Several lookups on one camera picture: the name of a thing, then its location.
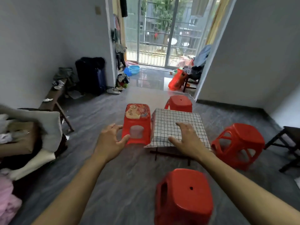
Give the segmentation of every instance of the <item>sliding glass door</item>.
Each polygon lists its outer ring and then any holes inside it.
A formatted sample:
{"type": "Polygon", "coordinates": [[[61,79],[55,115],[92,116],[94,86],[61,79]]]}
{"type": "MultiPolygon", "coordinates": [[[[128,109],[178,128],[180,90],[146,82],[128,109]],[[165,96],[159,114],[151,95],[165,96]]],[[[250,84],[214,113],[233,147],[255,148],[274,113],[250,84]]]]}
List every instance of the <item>sliding glass door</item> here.
{"type": "Polygon", "coordinates": [[[219,2],[127,0],[128,6],[138,5],[138,11],[132,10],[131,19],[125,18],[127,59],[166,68],[188,65],[204,46],[205,34],[208,34],[214,17],[213,10],[219,2]]]}

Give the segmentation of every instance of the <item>black wooden stool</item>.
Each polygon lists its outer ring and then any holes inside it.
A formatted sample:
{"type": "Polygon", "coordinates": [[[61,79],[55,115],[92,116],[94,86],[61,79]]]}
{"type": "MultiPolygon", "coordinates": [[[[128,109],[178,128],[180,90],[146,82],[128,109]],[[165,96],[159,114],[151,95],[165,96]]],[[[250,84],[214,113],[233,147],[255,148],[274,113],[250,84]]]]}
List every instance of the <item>black wooden stool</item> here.
{"type": "Polygon", "coordinates": [[[285,172],[290,167],[300,167],[298,163],[300,162],[300,156],[295,153],[297,149],[300,149],[300,128],[296,127],[289,127],[283,126],[283,130],[279,132],[276,136],[274,136],[268,143],[265,144],[265,148],[267,149],[270,145],[288,148],[289,151],[296,157],[293,161],[284,165],[279,171],[285,172]],[[296,144],[295,146],[291,147],[289,144],[282,138],[283,134],[287,134],[287,136],[296,144]],[[275,143],[276,140],[281,140],[282,144],[275,143]]]}

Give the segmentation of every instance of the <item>hand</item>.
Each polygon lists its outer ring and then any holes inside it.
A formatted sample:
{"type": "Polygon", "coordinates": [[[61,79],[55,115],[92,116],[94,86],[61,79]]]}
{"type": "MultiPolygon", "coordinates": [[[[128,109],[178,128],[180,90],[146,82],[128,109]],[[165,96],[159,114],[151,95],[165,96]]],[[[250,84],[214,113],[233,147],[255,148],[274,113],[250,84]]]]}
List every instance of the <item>hand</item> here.
{"type": "Polygon", "coordinates": [[[130,138],[130,135],[126,135],[122,140],[117,141],[117,132],[122,128],[122,125],[116,124],[105,127],[99,135],[94,155],[104,157],[106,163],[116,158],[130,138]]]}
{"type": "Polygon", "coordinates": [[[169,141],[184,155],[196,160],[201,151],[207,150],[206,147],[199,139],[191,124],[176,122],[176,125],[181,129],[182,140],[179,141],[174,137],[169,136],[169,141]]]}

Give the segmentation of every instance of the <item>wall switch plate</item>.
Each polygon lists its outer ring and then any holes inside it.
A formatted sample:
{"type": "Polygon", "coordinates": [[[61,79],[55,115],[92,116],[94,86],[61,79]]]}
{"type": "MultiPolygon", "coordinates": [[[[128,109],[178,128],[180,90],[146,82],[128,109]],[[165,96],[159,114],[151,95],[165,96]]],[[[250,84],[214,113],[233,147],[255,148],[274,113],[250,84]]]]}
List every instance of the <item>wall switch plate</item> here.
{"type": "Polygon", "coordinates": [[[95,13],[96,13],[96,15],[101,15],[101,8],[100,8],[100,6],[95,6],[95,13]]]}

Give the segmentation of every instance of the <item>forearm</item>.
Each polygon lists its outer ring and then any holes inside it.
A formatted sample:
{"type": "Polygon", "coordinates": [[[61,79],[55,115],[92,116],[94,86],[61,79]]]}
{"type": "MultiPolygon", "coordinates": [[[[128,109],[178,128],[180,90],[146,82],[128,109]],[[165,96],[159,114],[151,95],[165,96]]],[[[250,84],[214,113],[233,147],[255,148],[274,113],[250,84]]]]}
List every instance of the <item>forearm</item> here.
{"type": "Polygon", "coordinates": [[[70,184],[32,225],[78,224],[105,164],[104,158],[92,156],[88,159],[70,184]]]}
{"type": "Polygon", "coordinates": [[[202,150],[197,161],[251,224],[299,224],[299,211],[222,162],[213,153],[202,150]]]}

